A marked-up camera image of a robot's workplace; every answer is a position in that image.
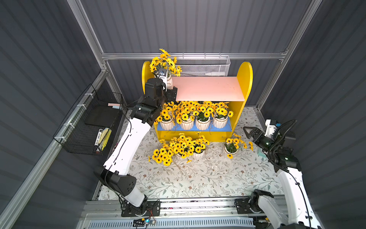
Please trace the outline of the sunflower pot top shelf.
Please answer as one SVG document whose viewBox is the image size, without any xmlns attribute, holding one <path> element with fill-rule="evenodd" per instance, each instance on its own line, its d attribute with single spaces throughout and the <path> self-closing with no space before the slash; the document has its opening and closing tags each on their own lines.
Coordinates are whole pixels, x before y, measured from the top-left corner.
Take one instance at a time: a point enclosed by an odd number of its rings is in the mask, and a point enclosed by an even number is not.
<svg viewBox="0 0 366 229">
<path fill-rule="evenodd" d="M 161 51 L 160 56 L 156 56 L 152 59 L 150 63 L 150 71 L 157 77 L 157 70 L 159 68 L 165 68 L 167 70 L 167 89 L 173 89 L 173 76 L 180 77 L 182 73 L 181 66 L 177 65 L 177 58 L 171 58 L 171 55 L 164 49 L 159 49 Z"/>
<path fill-rule="evenodd" d="M 177 160 L 180 162 L 189 163 L 193 159 L 193 151 L 191 146 L 193 139 L 186 136 L 184 133 L 180 133 L 178 137 L 173 137 L 169 143 L 172 152 L 177 155 Z"/>
</svg>

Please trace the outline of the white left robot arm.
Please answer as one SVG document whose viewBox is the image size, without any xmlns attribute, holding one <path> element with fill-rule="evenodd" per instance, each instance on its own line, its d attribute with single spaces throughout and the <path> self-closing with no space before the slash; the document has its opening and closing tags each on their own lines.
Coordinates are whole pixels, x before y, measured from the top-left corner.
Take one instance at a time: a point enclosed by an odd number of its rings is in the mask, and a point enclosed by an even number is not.
<svg viewBox="0 0 366 229">
<path fill-rule="evenodd" d="M 133 107 L 129 124 L 116 149 L 102 167 L 95 170 L 100 182 L 136 208 L 144 207 L 147 197 L 136 187 L 129 168 L 140 143 L 160 115 L 166 102 L 175 102 L 178 88 L 168 89 L 162 79 L 150 78 L 145 93 Z"/>
</svg>

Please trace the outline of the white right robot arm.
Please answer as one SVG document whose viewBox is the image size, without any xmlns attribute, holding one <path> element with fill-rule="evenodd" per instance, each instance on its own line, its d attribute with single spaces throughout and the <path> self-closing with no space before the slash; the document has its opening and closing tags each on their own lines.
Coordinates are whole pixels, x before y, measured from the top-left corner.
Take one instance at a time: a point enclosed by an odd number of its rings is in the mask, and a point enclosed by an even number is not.
<svg viewBox="0 0 366 229">
<path fill-rule="evenodd" d="M 284 189 L 287 213 L 275 201 L 273 194 L 256 189 L 247 199 L 247 206 L 254 213 L 263 212 L 274 229 L 321 229 L 303 182 L 299 160 L 292 154 L 296 138 L 291 131 L 297 120 L 283 124 L 268 120 L 266 131 L 257 127 L 244 127 L 247 138 L 262 149 L 268 162 L 274 167 Z"/>
</svg>

